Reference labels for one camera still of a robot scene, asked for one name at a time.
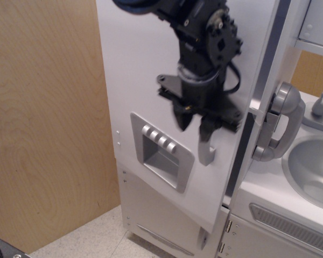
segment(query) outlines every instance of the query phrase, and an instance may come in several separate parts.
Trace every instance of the black robotic arm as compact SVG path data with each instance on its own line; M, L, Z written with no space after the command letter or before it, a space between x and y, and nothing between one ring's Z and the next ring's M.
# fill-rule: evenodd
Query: black robotic arm
M225 126L237 131L241 112L228 98L240 86L240 74L232 59L242 41L228 15L226 0L113 0L121 9L142 15L154 13L170 23L178 39L178 76L159 75L159 94L173 103L179 127L184 131L194 114L202 116L200 140ZM227 68L239 83L224 89Z

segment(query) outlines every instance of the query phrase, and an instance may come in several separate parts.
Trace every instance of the wooden wall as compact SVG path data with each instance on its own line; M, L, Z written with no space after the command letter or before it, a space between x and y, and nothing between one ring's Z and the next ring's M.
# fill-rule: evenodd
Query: wooden wall
M0 0L0 238L30 253L119 203L95 0Z
M319 97L323 92L323 56L303 51L292 84L300 91Z

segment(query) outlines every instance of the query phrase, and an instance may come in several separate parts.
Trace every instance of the oven vent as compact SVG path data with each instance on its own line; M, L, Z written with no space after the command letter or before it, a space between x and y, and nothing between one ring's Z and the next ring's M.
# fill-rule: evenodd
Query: oven vent
M322 233L312 230L256 204L251 203L249 206L251 214L256 221L323 251Z

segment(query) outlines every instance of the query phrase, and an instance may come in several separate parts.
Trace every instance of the white toy refrigerator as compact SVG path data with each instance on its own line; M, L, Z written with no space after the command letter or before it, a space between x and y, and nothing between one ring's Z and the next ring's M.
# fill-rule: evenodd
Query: white toy refrigerator
M323 257L323 208L295 191L281 164L294 139L323 135L300 125L305 104L289 84L300 49L323 54L320 37L302 32L321 1L228 0L243 40L233 60L241 87L230 95L242 125L203 146L201 117L182 132L158 96L157 76L175 74L179 60L170 25L97 0L125 228L178 258ZM228 72L227 87L236 83Z

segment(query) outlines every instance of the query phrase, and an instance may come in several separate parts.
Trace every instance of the freezer door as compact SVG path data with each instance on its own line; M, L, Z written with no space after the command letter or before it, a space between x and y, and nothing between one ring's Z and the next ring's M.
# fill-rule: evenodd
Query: freezer door
M233 60L241 73L241 88L231 97L240 110L244 111L243 123L261 70L278 4L278 0L227 2L230 16L238 26L238 37L244 42L242 54ZM97 11L114 150L118 162L211 233L242 130L237 133L225 128L215 131L210 143L216 149L214 161L208 166L202 165L198 158L200 117L195 116L188 129L181 132L173 118L171 103L157 95L157 76L175 74L179 60L178 40L169 24L154 15L128 14L112 1L97 0ZM226 87L232 88L236 83L235 75L228 72ZM141 160L140 157L139 160L141 153L137 153L132 114L144 121L146 126L153 128L155 133L160 133L177 144L176 148L165 152L167 148L163 147L163 143L156 143L156 138L151 136L152 131L144 131L143 125L137 134L146 140L143 151L147 153L145 159ZM149 155L148 149L155 155ZM186 150L185 156L194 157L193 161L184 162L180 160L182 158L175 157L181 149ZM165 163L160 159L169 161L169 170L163 168ZM177 187L178 178L175 173L183 169L179 164L189 166L190 162L193 164L188 173L185 173L187 178L183 178L183 184Z

